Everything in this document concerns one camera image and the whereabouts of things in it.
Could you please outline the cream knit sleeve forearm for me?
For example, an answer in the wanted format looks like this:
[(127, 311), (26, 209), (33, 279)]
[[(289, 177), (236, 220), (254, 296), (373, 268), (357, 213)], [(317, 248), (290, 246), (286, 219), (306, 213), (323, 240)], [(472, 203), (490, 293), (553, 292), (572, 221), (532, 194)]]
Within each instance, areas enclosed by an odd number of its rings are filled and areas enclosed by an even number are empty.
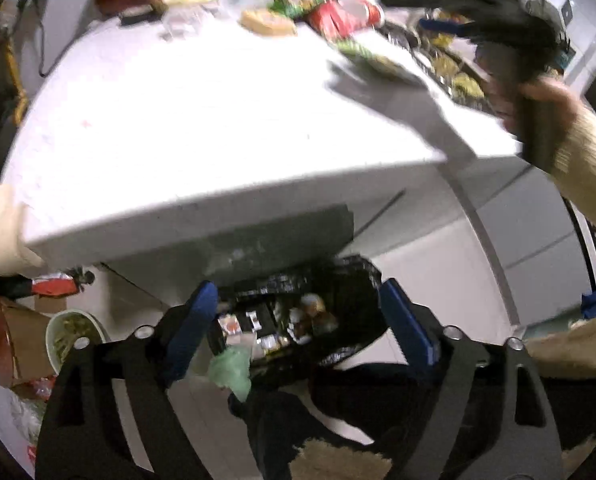
[(596, 227), (596, 115), (578, 107), (548, 165), (556, 188)]

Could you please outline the person right hand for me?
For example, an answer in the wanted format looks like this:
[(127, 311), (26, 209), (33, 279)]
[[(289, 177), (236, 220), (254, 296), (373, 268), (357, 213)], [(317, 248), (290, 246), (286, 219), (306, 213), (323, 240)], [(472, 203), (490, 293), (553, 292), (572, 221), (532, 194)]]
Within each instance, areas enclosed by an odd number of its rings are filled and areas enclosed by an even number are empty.
[(542, 76), (524, 84), (491, 79), (490, 102), (504, 128), (528, 148), (554, 148), (575, 122), (581, 103), (560, 80)]

